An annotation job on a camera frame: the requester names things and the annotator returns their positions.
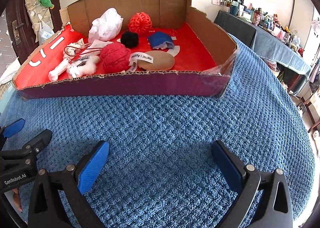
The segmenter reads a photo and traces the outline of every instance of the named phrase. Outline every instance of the blue textured blanket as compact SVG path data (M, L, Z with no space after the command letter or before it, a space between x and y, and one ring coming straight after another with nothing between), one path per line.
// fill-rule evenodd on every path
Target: blue textured blanket
M113 96L24 101L15 93L0 125L20 117L26 124L4 149L20 148L48 128L53 137L38 156L38 168L55 171L77 163L99 140L106 140L108 162L85 197L107 227L214 227L236 197L210 152L219 138L244 163L264 171L284 170L296 219L308 202L314 177L306 129L267 65L237 43L241 52L220 99ZM25 218L32 186L20 188Z

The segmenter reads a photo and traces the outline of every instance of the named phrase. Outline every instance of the dark brown door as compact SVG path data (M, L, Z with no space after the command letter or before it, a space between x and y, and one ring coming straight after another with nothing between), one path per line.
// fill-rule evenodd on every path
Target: dark brown door
M49 9L51 19L53 22L53 31L57 32L61 30L62 22L60 18L60 2L59 0L51 0L54 4L54 9ZM13 49L19 58L19 62L22 64L28 56L39 46L39 43L35 43L36 35L32 29L32 23L29 18L27 9L25 7L24 0L10 0L6 7L6 17L8 24L8 31L12 40ZM16 44L12 22L17 21L17 31L20 37L20 43Z

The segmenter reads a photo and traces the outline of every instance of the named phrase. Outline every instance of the silver bolt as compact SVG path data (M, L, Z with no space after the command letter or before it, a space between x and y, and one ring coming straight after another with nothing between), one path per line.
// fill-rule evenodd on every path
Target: silver bolt
M253 166L253 165L250 165L250 164L247 165L246 168L247 168L247 170L249 170L249 171L254 171L254 170L255 170L254 166Z
M276 169L276 172L277 172L277 174L279 174L279 175L283 175L283 170L280 169L280 168L277 168L277 169Z
M45 170L44 170L44 169L40 169L40 170L39 170L39 175L44 175L44 173L45 173Z
M67 165L66 168L67 168L68 171L73 171L76 167L75 167L75 165L70 164L70 165Z

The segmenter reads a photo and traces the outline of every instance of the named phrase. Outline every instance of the black pom-pom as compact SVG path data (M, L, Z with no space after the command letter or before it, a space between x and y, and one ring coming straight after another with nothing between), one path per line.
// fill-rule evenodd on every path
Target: black pom-pom
M136 33L126 31L121 36L120 41L126 48L134 48L139 44L139 37Z

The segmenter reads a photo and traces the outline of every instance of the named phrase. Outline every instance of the blue gripper pad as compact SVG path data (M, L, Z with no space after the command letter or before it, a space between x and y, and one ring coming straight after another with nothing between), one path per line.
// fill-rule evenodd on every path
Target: blue gripper pad
M229 188L236 193L240 193L243 189L242 177L228 155L217 142L212 144L211 152Z
M3 136L4 138L10 138L14 134L18 133L24 127L25 120L18 119L14 123L10 124L9 126L4 127Z
M102 167L106 163L108 155L109 144L107 142L103 142L80 172L78 178L78 189L82 195L84 192L90 191Z

